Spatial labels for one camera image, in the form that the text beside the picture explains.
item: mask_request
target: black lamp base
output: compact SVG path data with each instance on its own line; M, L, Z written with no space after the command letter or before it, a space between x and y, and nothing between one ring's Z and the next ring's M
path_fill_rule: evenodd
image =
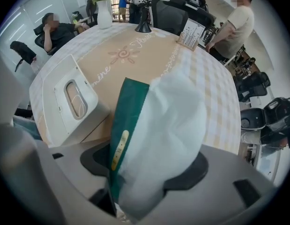
M135 31L137 32L144 32L144 33L148 33L151 32L151 29L149 27L149 24L147 22L148 20L148 5L146 4L146 6L143 6L141 9L141 21L139 23L139 25L137 26L137 28L135 29Z

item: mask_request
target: person in blue shirt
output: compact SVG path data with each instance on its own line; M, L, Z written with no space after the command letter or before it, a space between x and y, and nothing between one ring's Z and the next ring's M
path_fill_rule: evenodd
M121 15L123 21L126 22L126 4L128 3L127 0L120 0L119 1L119 23L121 22Z

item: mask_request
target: gold label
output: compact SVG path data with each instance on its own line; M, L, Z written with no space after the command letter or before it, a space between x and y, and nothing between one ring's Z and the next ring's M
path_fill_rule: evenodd
M112 170L113 171L115 171L116 168L117 168L118 162L119 162L120 157L122 155L122 152L123 152L123 150L125 148L125 145L126 145L128 137L129 137L129 132L127 130L124 130L123 133L122 133L120 142L119 142L119 144L117 146L115 155L113 156L113 159L112 159Z

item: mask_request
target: blue shirt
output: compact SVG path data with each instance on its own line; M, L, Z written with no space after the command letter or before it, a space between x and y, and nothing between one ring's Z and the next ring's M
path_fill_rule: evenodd
M119 8L126 8L126 1L125 0L120 0L119 2Z

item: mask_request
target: checkered tablecloth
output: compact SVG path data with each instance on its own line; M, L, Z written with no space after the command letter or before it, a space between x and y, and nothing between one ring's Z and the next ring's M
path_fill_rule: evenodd
M78 62L104 41L131 29L130 26L135 25L115 23L105 30L95 26L76 36L47 61L30 87L31 107L41 135L46 134L42 106L42 86L45 77L67 55L72 54ZM205 100L208 122L203 143L237 154L240 140L240 109L230 72L199 47L194 52L181 46L179 49L175 47L175 50L175 66L189 76Z

